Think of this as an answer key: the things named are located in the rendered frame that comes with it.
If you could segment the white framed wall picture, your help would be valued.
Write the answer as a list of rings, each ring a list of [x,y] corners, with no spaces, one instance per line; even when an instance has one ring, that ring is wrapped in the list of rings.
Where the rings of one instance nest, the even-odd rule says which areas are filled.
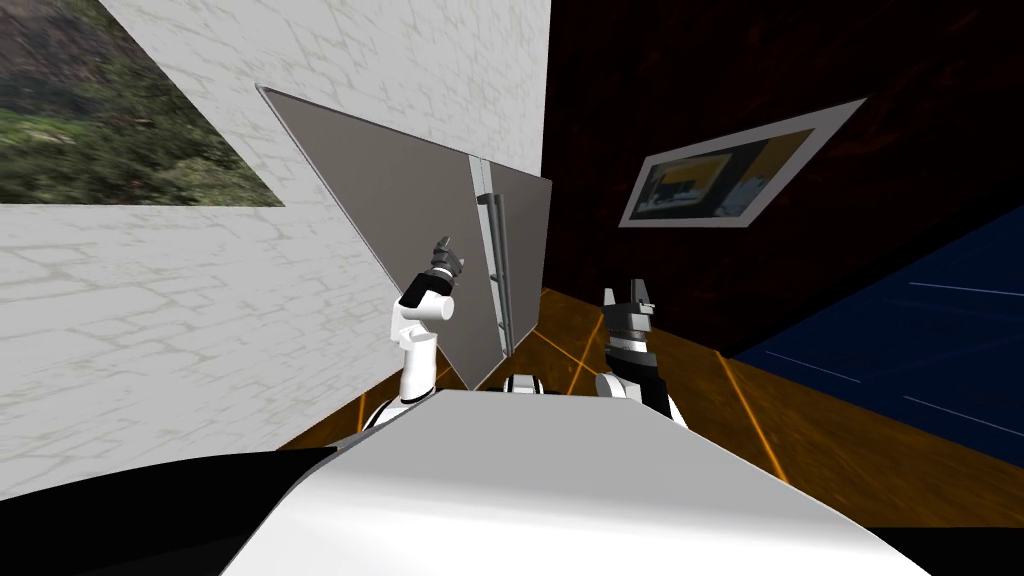
[[[748,228],[863,105],[857,99],[647,157],[622,228]]]

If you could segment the narrow grey refrigerator door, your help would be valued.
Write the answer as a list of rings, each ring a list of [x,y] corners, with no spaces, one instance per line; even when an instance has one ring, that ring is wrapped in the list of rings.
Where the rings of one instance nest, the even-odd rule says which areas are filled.
[[[492,163],[490,193],[504,199],[515,348],[538,324],[552,182]]]

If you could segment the window with green landscape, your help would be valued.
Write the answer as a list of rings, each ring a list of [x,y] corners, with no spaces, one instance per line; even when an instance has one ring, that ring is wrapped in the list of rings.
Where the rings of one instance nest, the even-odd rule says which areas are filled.
[[[0,0],[0,204],[279,199],[100,0]]]

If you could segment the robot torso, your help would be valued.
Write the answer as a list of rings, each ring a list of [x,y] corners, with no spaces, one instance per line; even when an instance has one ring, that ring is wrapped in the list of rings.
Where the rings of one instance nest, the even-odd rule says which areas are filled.
[[[336,448],[222,576],[929,576],[632,399],[441,390]]]

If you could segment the wide grey refrigerator door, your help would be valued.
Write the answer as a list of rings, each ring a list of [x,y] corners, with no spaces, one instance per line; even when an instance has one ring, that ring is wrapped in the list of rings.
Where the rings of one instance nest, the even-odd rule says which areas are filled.
[[[504,355],[468,155],[269,87],[262,93],[400,291],[449,237],[464,262],[454,314],[427,327],[464,385],[478,387]]]

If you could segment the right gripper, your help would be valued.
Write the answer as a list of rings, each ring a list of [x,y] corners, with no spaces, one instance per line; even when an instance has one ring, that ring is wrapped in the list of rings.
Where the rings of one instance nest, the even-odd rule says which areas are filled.
[[[605,288],[601,312],[604,325],[612,338],[624,340],[645,340],[652,331],[651,303],[645,282],[632,279],[630,283],[631,302],[617,303],[614,290]]]

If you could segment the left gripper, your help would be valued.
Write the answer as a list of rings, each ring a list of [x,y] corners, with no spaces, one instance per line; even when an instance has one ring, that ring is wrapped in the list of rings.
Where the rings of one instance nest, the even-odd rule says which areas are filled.
[[[435,274],[445,274],[452,280],[455,280],[463,272],[464,260],[454,254],[449,246],[450,241],[451,238],[449,236],[443,236],[435,244],[432,251],[430,270]]]

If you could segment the grey refrigerator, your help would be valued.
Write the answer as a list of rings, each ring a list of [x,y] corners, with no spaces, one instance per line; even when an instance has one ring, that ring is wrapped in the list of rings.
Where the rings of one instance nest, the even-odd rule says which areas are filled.
[[[479,195],[481,195],[481,194],[485,194],[485,193],[488,193],[488,194],[490,194],[490,195],[492,195],[492,198],[493,198],[493,202],[494,202],[494,194],[492,194],[492,193],[490,193],[490,174],[489,174],[489,165],[490,165],[490,164],[492,164],[493,162],[489,162],[488,160],[485,160],[485,159],[482,159],[482,158],[479,158],[479,157],[476,157],[476,156],[473,156],[473,155],[470,155],[470,154],[467,154],[467,153],[464,153],[464,154],[468,155],[468,157],[469,157],[469,160],[470,160],[470,168],[471,168],[471,175],[472,175],[472,179],[473,179],[473,186],[474,186],[474,190],[475,190],[475,194],[476,194],[476,198],[477,198],[477,197],[478,197]],[[493,213],[493,220],[494,220],[494,224],[493,224],[493,229],[494,229],[494,240],[496,241],[496,240],[497,240],[497,234],[496,234],[496,230],[495,230],[495,227],[494,227],[494,225],[495,225],[495,211],[494,211],[494,208],[493,208],[493,211],[492,211],[492,213]]]

